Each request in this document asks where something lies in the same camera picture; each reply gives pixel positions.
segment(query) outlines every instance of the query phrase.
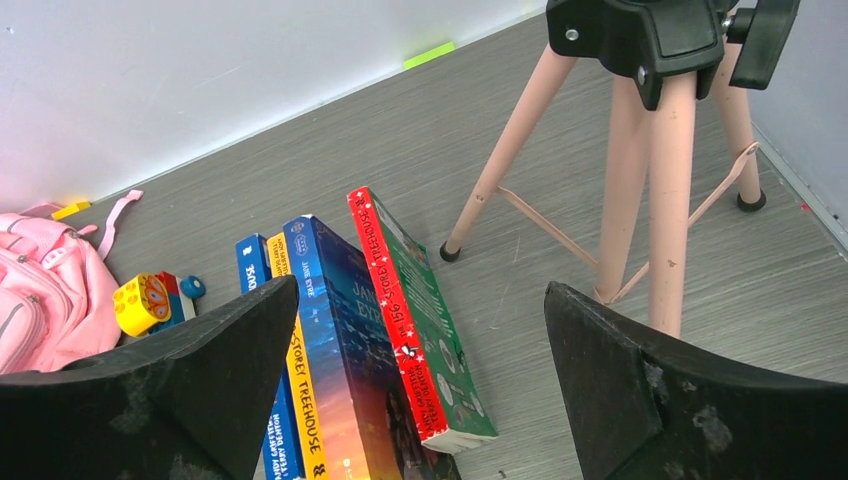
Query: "wooden floor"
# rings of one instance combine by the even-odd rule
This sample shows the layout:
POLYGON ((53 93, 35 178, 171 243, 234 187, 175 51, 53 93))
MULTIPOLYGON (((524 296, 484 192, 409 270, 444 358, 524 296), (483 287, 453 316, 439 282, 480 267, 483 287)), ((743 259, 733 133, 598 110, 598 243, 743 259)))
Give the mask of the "wooden floor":
MULTIPOLYGON (((458 456, 463 478, 580 478, 542 299, 550 280, 590 291, 592 272, 502 199, 490 204, 459 262, 436 260, 544 45, 536 18, 149 181, 109 265, 121 281, 157 269, 196 274, 209 288, 200 302, 206 311, 239 293, 236 241, 272 235, 305 213, 354 239, 345 194, 369 185, 432 248, 500 429, 495 443, 458 456)), ((505 181, 593 253, 609 88, 597 63, 579 63, 505 181)), ((703 102, 693 204, 729 168, 720 130, 703 102)), ((692 228, 683 337, 758 366, 848 381, 848 265, 762 162, 761 169, 764 210, 739 212, 732 192, 692 228)), ((110 206, 101 202, 72 223, 102 224, 110 206)), ((647 256, 646 227, 643 215, 630 271, 647 256)), ((644 321, 646 292, 643 281, 618 309, 644 321)))

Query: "yellow book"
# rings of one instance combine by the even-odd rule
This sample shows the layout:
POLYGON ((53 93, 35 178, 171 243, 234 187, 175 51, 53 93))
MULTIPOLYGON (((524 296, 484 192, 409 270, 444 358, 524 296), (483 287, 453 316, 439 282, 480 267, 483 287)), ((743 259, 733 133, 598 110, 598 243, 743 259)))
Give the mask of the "yellow book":
MULTIPOLYGON (((285 235, 280 233, 268 239, 268 256, 271 260, 271 275, 281 277, 292 273, 286 249, 285 235)), ((315 394, 312 389, 312 374, 306 358, 306 345, 303 342, 303 329, 300 315, 294 324, 294 334, 286 355, 289 370, 294 413, 297 417, 297 431, 303 454, 303 465, 308 480, 327 478, 327 455, 324 451, 324 436, 318 423, 315 394)))

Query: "black rubber foot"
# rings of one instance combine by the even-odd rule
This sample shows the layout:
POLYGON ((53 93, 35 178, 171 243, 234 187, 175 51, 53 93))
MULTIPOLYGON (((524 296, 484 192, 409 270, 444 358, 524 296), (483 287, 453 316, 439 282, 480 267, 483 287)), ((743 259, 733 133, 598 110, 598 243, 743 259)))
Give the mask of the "black rubber foot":
POLYGON ((462 251, 462 248, 460 247, 460 249, 454 253, 448 253, 448 251, 445 250, 445 245, 447 244, 448 242, 442 244, 442 248, 439 249, 439 255, 442 257, 442 260, 453 263, 459 258, 459 252, 462 251))
POLYGON ((756 212, 761 208, 766 206, 766 194, 762 190, 760 190, 760 199, 754 203, 748 203, 745 200, 742 200, 742 195, 736 195, 736 206, 739 207, 739 210, 742 210, 746 213, 756 212))

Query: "green sticky note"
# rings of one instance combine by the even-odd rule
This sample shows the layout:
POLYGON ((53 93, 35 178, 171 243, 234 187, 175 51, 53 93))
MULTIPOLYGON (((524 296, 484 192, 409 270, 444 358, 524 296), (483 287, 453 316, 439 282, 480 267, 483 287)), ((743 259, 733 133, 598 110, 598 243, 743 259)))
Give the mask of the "green sticky note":
POLYGON ((409 70, 410 68, 415 68, 419 65, 423 65, 434 58, 441 57, 442 55, 447 55, 448 53, 456 50, 453 42, 448 42, 442 46, 436 47, 432 50, 422 53, 421 55, 417 55, 415 57, 410 58, 409 60, 403 62, 403 69, 409 70))

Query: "toy wheel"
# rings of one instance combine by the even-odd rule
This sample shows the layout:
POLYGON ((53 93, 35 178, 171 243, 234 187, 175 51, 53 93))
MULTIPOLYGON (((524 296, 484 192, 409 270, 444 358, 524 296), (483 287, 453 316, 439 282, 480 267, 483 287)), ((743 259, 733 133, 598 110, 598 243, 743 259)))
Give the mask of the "toy wheel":
POLYGON ((206 293, 206 285, 204 285, 203 282, 194 275, 189 275, 180 281, 180 291, 183 292, 186 297, 194 300, 202 297, 206 293))

